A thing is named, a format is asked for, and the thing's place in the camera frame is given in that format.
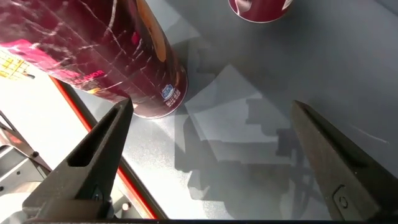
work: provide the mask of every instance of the blue logo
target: blue logo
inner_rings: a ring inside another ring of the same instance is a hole
[[[163,90],[162,90],[162,97],[165,100],[168,100],[170,97],[172,97],[174,93],[174,88],[172,85],[168,84]]]

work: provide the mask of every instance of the gray table surface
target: gray table surface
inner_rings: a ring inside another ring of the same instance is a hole
[[[270,24],[227,0],[147,0],[189,88],[133,118],[123,156],[170,218],[330,219],[296,135],[310,104],[398,175],[398,1],[296,0]],[[100,119],[112,106],[77,91]]]

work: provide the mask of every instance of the red edge trim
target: red edge trim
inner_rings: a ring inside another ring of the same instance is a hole
[[[69,104],[71,109],[75,112],[76,116],[79,118],[81,123],[87,129],[87,131],[91,131],[91,129],[93,127],[90,126],[90,124],[87,122],[87,120],[84,117],[84,115],[81,113],[81,111],[79,111],[78,107],[76,106],[75,102],[73,102],[73,100],[70,98],[70,96],[67,93],[67,91],[61,86],[61,84],[59,83],[58,80],[56,80],[53,77],[50,77],[50,78],[54,82],[55,86],[58,88],[58,90],[60,91],[60,93],[62,94],[64,99],[67,101],[67,103]],[[145,211],[147,217],[149,217],[150,219],[157,219],[154,211],[150,208],[150,206],[148,206],[148,203],[142,198],[140,193],[135,188],[134,184],[129,180],[127,175],[120,169],[120,167],[118,168],[118,174],[119,174],[121,180],[123,181],[123,183],[128,188],[128,190],[135,197],[135,199],[137,200],[138,204],[143,208],[143,210]]]

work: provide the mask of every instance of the printed label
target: printed label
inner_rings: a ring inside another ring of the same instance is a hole
[[[284,6],[282,7],[282,10],[285,10],[291,3],[293,0],[286,0]]]
[[[162,97],[165,100],[168,100],[174,92],[174,88],[172,85],[168,84],[163,90],[162,90]]]
[[[176,100],[180,97],[180,95],[181,95],[180,90],[175,89],[173,96],[171,97],[171,99],[169,99],[169,100],[166,102],[166,105],[167,105],[168,107],[172,107],[172,106],[174,105],[174,103],[176,102]]]
[[[23,78],[34,78],[27,72],[29,64],[7,50],[0,49],[0,77],[10,80],[20,80]]]

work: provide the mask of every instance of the red can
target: red can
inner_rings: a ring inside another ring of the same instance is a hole
[[[0,47],[75,88],[159,118],[187,75],[145,0],[2,0]]]
[[[229,0],[232,10],[242,19],[266,23],[282,17],[293,0]]]

